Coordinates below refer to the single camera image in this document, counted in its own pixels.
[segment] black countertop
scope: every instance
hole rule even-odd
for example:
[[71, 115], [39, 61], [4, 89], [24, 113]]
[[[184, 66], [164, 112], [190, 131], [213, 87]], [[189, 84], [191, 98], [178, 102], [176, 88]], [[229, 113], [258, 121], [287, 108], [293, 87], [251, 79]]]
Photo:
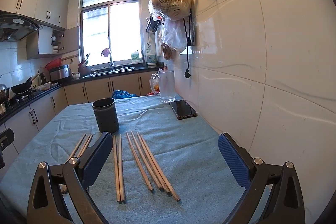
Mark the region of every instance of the black countertop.
[[104, 79], [107, 77], [113, 77], [113, 76], [121, 76], [121, 75], [130, 75], [134, 73], [140, 73], [140, 72], [147, 72], [147, 71], [158, 71], [159, 68], [163, 68], [162, 64], [158, 64], [156, 66], [137, 66], [133, 70], [129, 71], [118, 71], [118, 72], [112, 72], [107, 73], [103, 75], [89, 75], [84, 78], [79, 78], [78, 80], [70, 80], [66, 83], [59, 84], [49, 90], [46, 91], [40, 91], [40, 92], [33, 92], [29, 99], [25, 100], [22, 103], [16, 104], [15, 106], [8, 108], [5, 113], [0, 114], [0, 125], [5, 123], [7, 120], [9, 120], [11, 117], [13, 117], [15, 114], [23, 110], [25, 107], [30, 105], [31, 103], [37, 101], [38, 99], [41, 99], [43, 96], [48, 95], [49, 93], [62, 88], [65, 85], [72, 85], [76, 83], [83, 83], [87, 81], [97, 80], [97, 79]]

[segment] blue gripper pad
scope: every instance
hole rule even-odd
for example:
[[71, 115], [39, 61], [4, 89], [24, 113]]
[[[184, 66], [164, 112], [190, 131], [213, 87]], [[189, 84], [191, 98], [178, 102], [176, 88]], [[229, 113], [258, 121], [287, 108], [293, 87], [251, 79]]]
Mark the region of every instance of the blue gripper pad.
[[243, 159], [238, 154], [238, 151], [232, 146], [224, 134], [221, 134], [218, 139], [218, 148], [222, 153], [224, 160], [229, 166], [237, 183], [245, 189], [251, 184], [249, 169]]
[[106, 137], [98, 146], [95, 153], [89, 159], [88, 163], [85, 165], [83, 169], [83, 180], [82, 180], [82, 185], [84, 188], [92, 186], [95, 183], [101, 169], [105, 164], [107, 157], [109, 156], [112, 150], [112, 143], [113, 143], [112, 135], [107, 134]]

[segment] glass jug handle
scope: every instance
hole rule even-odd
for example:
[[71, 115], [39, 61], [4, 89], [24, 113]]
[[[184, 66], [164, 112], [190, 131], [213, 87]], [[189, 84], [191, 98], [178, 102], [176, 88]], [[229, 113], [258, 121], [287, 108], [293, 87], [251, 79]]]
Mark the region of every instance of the glass jug handle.
[[157, 74], [153, 74], [152, 77], [151, 77], [151, 90], [153, 92], [154, 95], [160, 95], [160, 92], [156, 92], [156, 90], [154, 89], [154, 83], [153, 83], [153, 80], [155, 78], [159, 78], [159, 76]]

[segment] rice cooker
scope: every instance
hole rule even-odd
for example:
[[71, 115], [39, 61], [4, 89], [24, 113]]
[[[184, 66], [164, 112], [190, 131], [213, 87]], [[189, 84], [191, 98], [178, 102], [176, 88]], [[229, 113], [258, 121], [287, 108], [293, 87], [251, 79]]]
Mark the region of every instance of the rice cooker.
[[59, 67], [55, 67], [49, 70], [50, 72], [50, 81], [51, 82], [62, 82], [66, 81], [67, 79], [71, 79], [71, 70], [69, 65], [62, 65]]

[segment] power cord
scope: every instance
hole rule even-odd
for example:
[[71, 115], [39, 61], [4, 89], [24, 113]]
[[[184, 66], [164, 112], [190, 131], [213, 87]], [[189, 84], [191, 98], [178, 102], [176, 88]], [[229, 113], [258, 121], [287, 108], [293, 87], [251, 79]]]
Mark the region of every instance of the power cord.
[[185, 25], [185, 19], [183, 18], [185, 36], [187, 39], [187, 69], [185, 70], [185, 73], [184, 73], [185, 78], [190, 78], [191, 76], [189, 73], [189, 45], [191, 46], [191, 40], [190, 40], [191, 20], [190, 20], [190, 16], [188, 16], [188, 18], [189, 18], [189, 35], [187, 34], [187, 27]]

